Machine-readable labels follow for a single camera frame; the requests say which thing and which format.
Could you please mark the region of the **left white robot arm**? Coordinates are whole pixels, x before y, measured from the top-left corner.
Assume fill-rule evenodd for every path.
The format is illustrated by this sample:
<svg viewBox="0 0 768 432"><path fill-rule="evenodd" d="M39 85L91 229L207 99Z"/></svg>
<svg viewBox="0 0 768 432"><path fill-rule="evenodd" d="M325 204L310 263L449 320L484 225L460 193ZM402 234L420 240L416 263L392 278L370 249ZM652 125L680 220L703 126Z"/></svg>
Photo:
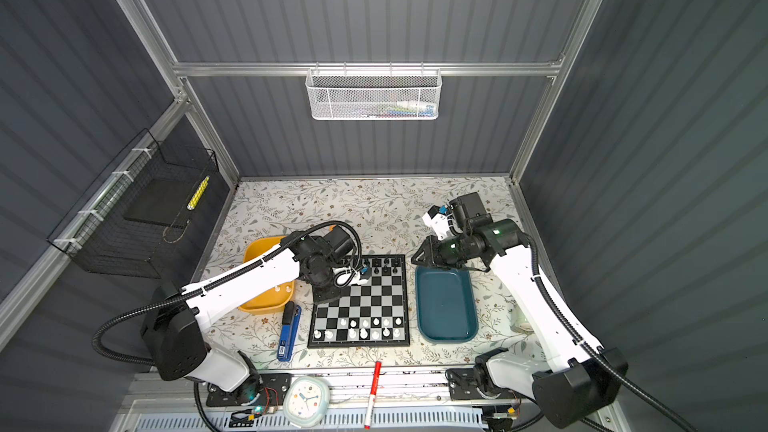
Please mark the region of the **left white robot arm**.
<svg viewBox="0 0 768 432"><path fill-rule="evenodd" d="M154 303L106 321L95 331L91 345L108 359L154 367L165 381L191 381L198 409L203 407L203 383L231 396L236 406L252 407L268 391L256 366L246 353L232 353L209 340L208 330L249 300L294 280L309 284L316 301L334 300L349 285L339 280L339 274L362 270L362 252L353 226L339 220L322 222L285 236L266 253L226 273L182 288L158 287ZM104 344L110 329L136 317L143 320L140 336L148 356L118 352Z"/></svg>

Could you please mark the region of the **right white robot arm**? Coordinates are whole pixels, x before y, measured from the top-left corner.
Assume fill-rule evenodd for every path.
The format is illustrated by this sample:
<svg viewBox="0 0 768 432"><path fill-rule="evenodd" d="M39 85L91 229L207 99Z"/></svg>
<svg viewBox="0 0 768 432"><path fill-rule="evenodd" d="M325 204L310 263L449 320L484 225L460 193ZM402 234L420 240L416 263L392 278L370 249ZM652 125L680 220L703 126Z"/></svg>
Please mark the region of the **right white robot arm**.
<svg viewBox="0 0 768 432"><path fill-rule="evenodd" d="M532 399L543 416L563 429L611 405L626 389L684 431L693 425L627 376L623 353L607 349L566 305L539 263L535 240L511 219L493 219L476 192L431 206L422 217L431 234L411 262L433 269L463 269L479 259L511 293L540 341L545 365L508 348L477 357L478 389L492 395L514 391Z"/></svg>

